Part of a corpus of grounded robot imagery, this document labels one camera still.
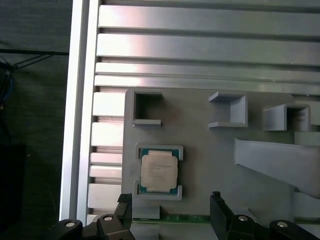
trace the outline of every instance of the gray platform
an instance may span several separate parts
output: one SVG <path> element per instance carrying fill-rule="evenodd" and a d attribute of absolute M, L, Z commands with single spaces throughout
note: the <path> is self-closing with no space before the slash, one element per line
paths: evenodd
<path fill-rule="evenodd" d="M 231 209 L 249 209 L 261 224 L 275 219 L 293 220 L 293 187 L 251 169 L 235 165 L 235 138 L 252 141 L 294 143 L 293 132 L 263 131 L 263 108 L 293 103 L 285 93 L 227 92 L 246 95 L 247 127 L 214 127 L 224 113 L 223 104 L 209 102 L 217 90 L 161 89 L 159 104 L 145 109 L 148 119 L 161 120 L 161 126 L 132 124 L 134 91 L 154 92 L 155 89 L 135 88 L 126 93 L 122 163 L 122 192 L 131 193 L 139 179 L 141 161 L 136 159 L 136 144 L 182 145 L 183 163 L 179 166 L 178 182 L 183 186 L 181 201 L 133 200 L 136 207 L 161 206 L 170 214 L 209 215 L 209 197 L 220 191 Z"/>

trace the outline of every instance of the screw head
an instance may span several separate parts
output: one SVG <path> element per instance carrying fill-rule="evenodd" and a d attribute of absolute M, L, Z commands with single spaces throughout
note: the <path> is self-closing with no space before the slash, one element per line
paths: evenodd
<path fill-rule="evenodd" d="M 287 228 L 288 227 L 288 224 L 286 224 L 285 222 L 283 221 L 279 221 L 277 223 L 277 225 L 280 227 L 280 228 Z"/>
<path fill-rule="evenodd" d="M 248 221 L 248 218 L 246 216 L 239 216 L 239 220 L 245 222 Z"/>
<path fill-rule="evenodd" d="M 67 228 L 73 227 L 74 225 L 76 225 L 74 222 L 68 222 L 65 226 Z"/>
<path fill-rule="evenodd" d="M 105 220 L 105 221 L 111 221 L 111 220 L 112 220 L 112 216 L 106 216 L 103 220 Z"/>

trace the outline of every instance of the metal slot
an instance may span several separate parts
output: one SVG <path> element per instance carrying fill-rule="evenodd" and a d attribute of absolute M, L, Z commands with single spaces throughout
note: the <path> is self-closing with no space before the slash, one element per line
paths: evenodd
<path fill-rule="evenodd" d="M 123 135 L 123 121 L 94 122 L 92 124 L 91 145 L 122 147 Z"/>
<path fill-rule="evenodd" d="M 287 27 L 292 23 L 305 27 Z M 319 36 L 314 29 L 320 28 L 320 17 L 289 12 L 262 11 L 257 14 L 255 11 L 224 9 L 102 5 L 98 25 L 100 28 L 180 30 L 192 34 Z"/>
<path fill-rule="evenodd" d="M 121 180 L 122 167 L 92 165 L 90 167 L 90 177 Z"/>
<path fill-rule="evenodd" d="M 121 194 L 121 185 L 89 184 L 88 207 L 113 212 Z"/>
<path fill-rule="evenodd" d="M 93 116 L 123 117 L 125 94 L 120 92 L 95 92 L 93 94 Z"/>
<path fill-rule="evenodd" d="M 317 42 L 101 33 L 96 50 L 100 57 L 309 66 L 320 61 L 319 51 Z"/>

